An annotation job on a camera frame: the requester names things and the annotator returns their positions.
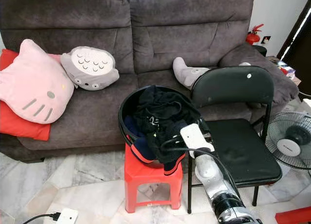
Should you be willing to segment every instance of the fire extinguisher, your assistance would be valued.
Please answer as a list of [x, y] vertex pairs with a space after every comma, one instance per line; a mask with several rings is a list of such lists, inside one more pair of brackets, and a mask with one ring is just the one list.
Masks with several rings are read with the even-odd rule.
[[253, 29], [252, 29], [252, 32], [249, 33], [246, 37], [246, 41], [250, 44], [250, 45], [253, 45], [254, 43], [257, 43], [260, 41], [260, 37], [259, 35], [257, 34], [258, 31], [261, 31], [261, 30], [258, 30], [258, 28], [262, 27], [264, 24], [260, 24], [259, 26], [255, 26]]

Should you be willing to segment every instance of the electric fan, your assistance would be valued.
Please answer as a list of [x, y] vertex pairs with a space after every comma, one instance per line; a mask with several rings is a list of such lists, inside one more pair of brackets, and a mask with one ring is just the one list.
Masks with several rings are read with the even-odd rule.
[[266, 146], [280, 162], [311, 169], [311, 116], [285, 112], [271, 117]]

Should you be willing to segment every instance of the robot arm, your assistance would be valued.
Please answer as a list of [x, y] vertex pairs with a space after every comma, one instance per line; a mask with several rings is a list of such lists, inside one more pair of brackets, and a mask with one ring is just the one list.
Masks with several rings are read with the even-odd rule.
[[220, 224], [261, 224], [256, 220], [236, 194], [231, 184], [224, 179], [222, 171], [213, 157], [204, 152], [213, 153], [212, 144], [205, 141], [197, 124], [191, 124], [180, 130], [180, 134], [195, 158], [195, 175], [204, 186], [207, 198]]

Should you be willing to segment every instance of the white tile floor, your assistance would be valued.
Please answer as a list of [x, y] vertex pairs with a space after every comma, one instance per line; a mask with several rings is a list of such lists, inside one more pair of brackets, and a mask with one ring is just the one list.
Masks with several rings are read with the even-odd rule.
[[[123, 152], [70, 155], [43, 163], [24, 164], [0, 155], [0, 223], [21, 224], [42, 213], [69, 207], [79, 211], [77, 224], [165, 224], [217, 223], [203, 188], [192, 191], [192, 214], [187, 213], [187, 175], [184, 175], [182, 206], [138, 207], [134, 214], [124, 209]], [[290, 171], [278, 189], [307, 187], [311, 179]], [[299, 207], [311, 206], [311, 186], [292, 201], [280, 202], [273, 186], [261, 186], [258, 206], [252, 207], [253, 188], [239, 189], [247, 207], [265, 224], [276, 223], [274, 216]], [[151, 184], [139, 187], [138, 200], [169, 198], [169, 186]], [[55, 223], [49, 218], [32, 224]]]

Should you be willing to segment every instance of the gray sofa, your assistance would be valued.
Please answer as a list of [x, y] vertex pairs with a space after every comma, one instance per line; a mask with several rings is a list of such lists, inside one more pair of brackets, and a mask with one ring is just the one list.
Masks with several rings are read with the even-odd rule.
[[[77, 46], [109, 51], [120, 79], [103, 90], [75, 90], [49, 141], [0, 135], [0, 151], [16, 160], [124, 149], [117, 113], [139, 87], [164, 85], [190, 96], [174, 77], [181, 56], [189, 66], [227, 67], [241, 62], [267, 69], [275, 83], [273, 113], [297, 96], [296, 85], [245, 43], [253, 0], [0, 0], [1, 35], [18, 51], [25, 38], [46, 52]], [[200, 108], [206, 120], [255, 121], [264, 108], [232, 103]]]

